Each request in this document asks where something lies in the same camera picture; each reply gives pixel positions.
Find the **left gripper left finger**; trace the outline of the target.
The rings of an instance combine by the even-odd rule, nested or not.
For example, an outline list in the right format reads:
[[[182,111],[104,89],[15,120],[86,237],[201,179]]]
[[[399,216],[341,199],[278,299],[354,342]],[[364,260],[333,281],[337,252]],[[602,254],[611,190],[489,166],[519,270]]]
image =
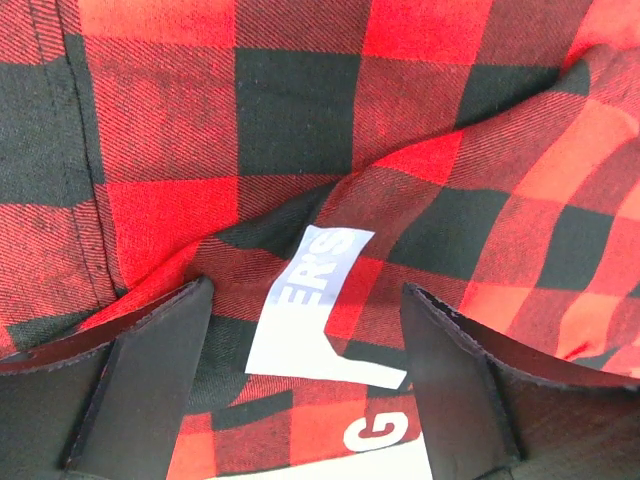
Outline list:
[[[163,479],[208,328],[205,277],[1,361],[4,479]]]

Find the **red black plaid shirt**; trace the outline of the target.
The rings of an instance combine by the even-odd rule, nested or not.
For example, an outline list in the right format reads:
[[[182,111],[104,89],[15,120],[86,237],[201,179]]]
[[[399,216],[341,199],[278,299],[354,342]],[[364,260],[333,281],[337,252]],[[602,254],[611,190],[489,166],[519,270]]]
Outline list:
[[[5,1],[1,353],[196,277],[169,467],[413,440],[402,286],[639,373],[635,1]]]

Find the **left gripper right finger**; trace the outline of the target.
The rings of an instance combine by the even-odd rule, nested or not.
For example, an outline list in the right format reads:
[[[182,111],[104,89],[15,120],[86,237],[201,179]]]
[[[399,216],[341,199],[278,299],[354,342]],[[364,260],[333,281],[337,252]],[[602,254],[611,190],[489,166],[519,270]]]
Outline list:
[[[417,285],[401,324],[436,479],[635,479],[639,383],[542,353]]]

